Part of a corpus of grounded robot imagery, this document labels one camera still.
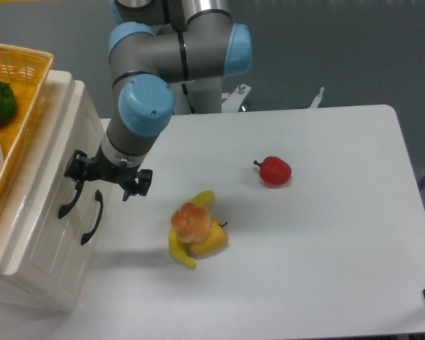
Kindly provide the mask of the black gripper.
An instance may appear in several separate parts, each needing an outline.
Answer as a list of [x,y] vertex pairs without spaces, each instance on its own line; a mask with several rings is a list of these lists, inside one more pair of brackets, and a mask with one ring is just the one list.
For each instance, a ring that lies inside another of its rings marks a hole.
[[67,162],[64,176],[76,181],[75,190],[81,193],[82,181],[106,181],[118,184],[124,191],[123,201],[130,196],[145,196],[152,184],[153,171],[140,170],[140,165],[132,166],[130,161],[120,159],[118,165],[111,162],[99,148],[92,158],[76,149]]

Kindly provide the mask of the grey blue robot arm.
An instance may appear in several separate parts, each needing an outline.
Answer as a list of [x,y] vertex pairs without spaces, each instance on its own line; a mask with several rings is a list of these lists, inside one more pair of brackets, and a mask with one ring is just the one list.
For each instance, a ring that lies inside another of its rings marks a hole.
[[64,175],[77,193],[87,181],[118,184],[124,197],[145,196],[152,172],[141,164],[168,125],[171,85],[249,71],[248,27],[235,23],[226,1],[112,1],[117,26],[108,62],[114,112],[93,157],[73,153]]

